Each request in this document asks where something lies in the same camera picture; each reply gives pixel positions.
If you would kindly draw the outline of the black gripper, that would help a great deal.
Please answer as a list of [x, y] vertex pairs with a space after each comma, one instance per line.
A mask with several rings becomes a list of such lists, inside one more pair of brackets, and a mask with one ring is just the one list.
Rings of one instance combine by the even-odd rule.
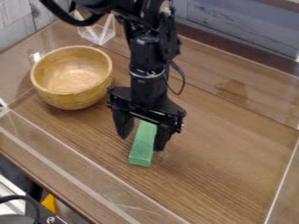
[[161, 151], [173, 133], [182, 130], [186, 111], [168, 97], [169, 70], [140, 71], [129, 69], [128, 87], [109, 87], [107, 106], [111, 110], [115, 133], [126, 139], [138, 118], [156, 125], [153, 150]]

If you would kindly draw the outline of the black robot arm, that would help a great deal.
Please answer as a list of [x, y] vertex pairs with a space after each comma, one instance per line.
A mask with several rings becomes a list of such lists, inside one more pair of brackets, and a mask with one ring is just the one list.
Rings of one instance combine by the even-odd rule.
[[156, 126], [153, 150], [161, 151], [172, 134], [182, 130], [186, 116], [186, 111], [166, 94], [172, 90], [169, 72], [184, 73], [173, 61], [181, 53], [173, 0], [73, 0], [75, 6], [90, 13], [83, 20], [71, 17], [53, 0], [39, 2], [61, 21], [77, 27], [94, 24], [107, 13], [115, 15], [130, 52], [130, 84], [106, 89], [115, 132], [125, 138], [134, 119], [152, 123]]

